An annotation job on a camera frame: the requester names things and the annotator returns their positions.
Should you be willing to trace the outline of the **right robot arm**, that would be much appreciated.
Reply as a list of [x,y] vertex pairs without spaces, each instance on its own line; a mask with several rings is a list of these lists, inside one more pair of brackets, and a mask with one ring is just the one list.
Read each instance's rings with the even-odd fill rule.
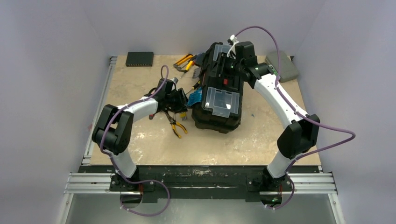
[[225,70],[257,91],[280,119],[284,131],[277,140],[278,152],[262,172],[261,186],[273,190],[284,181],[298,156],[316,145],[319,117],[309,115],[279,84],[266,63],[258,63],[252,42],[228,41]]

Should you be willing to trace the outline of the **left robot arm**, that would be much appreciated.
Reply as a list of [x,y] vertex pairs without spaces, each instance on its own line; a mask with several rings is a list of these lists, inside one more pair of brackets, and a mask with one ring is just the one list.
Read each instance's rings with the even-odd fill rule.
[[163,112],[172,126],[179,125],[169,112],[187,111],[187,97],[182,88],[177,88],[177,78],[161,78],[158,86],[141,99],[130,104],[103,107],[93,129],[92,141],[101,152],[108,155],[121,179],[121,185],[128,191],[138,188],[139,169],[132,161],[127,147],[130,142],[133,123],[144,117]]

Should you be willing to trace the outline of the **black tool box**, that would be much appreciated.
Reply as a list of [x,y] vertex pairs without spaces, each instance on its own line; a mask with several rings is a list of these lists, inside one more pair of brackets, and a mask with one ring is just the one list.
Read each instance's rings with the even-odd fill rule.
[[229,133],[240,125],[243,83],[227,70],[229,49],[215,42],[198,61],[199,86],[188,101],[198,129]]

